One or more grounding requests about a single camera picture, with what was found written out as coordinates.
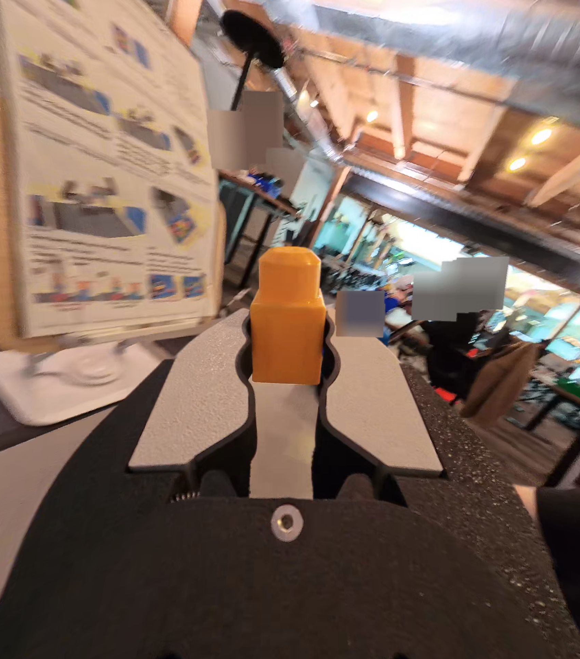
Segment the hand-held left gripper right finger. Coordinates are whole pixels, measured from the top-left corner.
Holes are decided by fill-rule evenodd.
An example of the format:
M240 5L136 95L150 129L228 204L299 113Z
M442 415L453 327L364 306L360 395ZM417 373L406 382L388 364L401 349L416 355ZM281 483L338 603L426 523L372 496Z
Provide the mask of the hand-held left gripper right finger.
M319 494L337 495L352 474L375 495L396 476L440 478L445 469L398 359L378 339L336 334L328 309L319 383Z

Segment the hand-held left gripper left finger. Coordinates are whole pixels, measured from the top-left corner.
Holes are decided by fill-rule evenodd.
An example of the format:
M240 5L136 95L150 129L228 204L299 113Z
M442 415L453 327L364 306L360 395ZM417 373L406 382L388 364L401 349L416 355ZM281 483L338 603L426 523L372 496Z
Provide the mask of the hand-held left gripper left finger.
M212 325L184 348L152 408L129 461L134 473L183 474L191 489L210 471L250 492L257 449L247 309Z

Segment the orange toy block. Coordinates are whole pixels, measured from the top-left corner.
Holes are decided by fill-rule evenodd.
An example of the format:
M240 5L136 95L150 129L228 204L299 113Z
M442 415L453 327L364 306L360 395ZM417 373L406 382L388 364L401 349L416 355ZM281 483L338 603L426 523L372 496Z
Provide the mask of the orange toy block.
M320 382L326 325L320 273L320 259L307 248L281 246L261 257L250 306L254 382Z

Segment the person's right forearm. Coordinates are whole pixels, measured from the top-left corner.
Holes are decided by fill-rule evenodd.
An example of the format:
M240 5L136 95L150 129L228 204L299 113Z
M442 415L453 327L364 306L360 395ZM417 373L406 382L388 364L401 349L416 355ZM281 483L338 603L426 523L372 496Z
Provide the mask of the person's right forearm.
M532 486L525 486L515 484L514 489L520 498L525 510L530 515L532 520L537 523L539 520L538 506L537 506L537 489Z

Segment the tan coat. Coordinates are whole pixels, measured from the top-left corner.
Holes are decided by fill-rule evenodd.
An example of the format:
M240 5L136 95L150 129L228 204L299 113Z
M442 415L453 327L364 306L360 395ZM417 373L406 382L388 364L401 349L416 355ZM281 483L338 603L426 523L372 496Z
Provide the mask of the tan coat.
M497 424L528 383L541 351L541 343L517 342L492 355L476 375L460 417L484 428Z

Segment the wooden desk black legs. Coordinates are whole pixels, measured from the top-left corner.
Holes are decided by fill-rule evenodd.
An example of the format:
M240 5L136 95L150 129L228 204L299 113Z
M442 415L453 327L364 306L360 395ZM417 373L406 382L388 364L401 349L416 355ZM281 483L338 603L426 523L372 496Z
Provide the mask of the wooden desk black legs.
M539 373L533 373L531 375L530 381L537 382L546 387L550 397L541 406L539 411L528 421L528 423L523 426L524 431L532 433L562 402L571 403L580 409L580 399L577 399L567 392L561 390L556 384L557 380L558 378L553 380L552 378L547 378L545 375L541 375Z

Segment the black standing desk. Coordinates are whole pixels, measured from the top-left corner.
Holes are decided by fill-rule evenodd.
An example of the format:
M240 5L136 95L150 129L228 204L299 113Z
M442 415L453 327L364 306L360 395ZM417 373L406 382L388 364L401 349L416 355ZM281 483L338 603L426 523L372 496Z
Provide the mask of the black standing desk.
M273 198L268 193L263 192L260 187L246 182L242 177L237 177L224 170L219 170L218 175L220 202L226 216L225 265L228 265L233 259L245 235L253 211L260 209L265 214L262 228L253 242L252 253L246 262L238 286L241 291L244 291L248 288L254 266L261 255L272 223L281 219L296 219L298 210L291 203Z

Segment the printed instruction sheet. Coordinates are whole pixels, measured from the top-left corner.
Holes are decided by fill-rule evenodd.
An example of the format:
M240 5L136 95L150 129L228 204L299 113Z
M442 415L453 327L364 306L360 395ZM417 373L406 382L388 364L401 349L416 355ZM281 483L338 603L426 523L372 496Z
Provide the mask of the printed instruction sheet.
M213 314L199 63L145 1L0 1L27 338Z

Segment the large silver air duct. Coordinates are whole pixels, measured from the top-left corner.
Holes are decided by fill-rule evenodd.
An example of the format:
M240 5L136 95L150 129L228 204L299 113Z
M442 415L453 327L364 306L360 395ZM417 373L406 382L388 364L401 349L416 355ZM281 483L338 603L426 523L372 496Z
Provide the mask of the large silver air duct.
M517 109L580 125L580 1L261 1L274 22L516 80Z

